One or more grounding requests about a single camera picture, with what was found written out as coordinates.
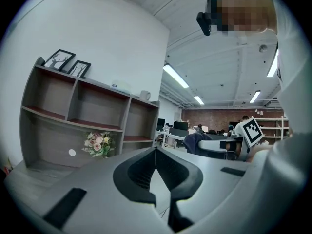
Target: computer monitor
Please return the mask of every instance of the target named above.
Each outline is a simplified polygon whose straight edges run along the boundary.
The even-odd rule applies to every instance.
[[[164,127],[164,126],[165,126],[165,119],[158,119],[157,126],[162,126],[162,127]]]
[[[187,122],[175,121],[174,128],[187,131],[189,124]]]

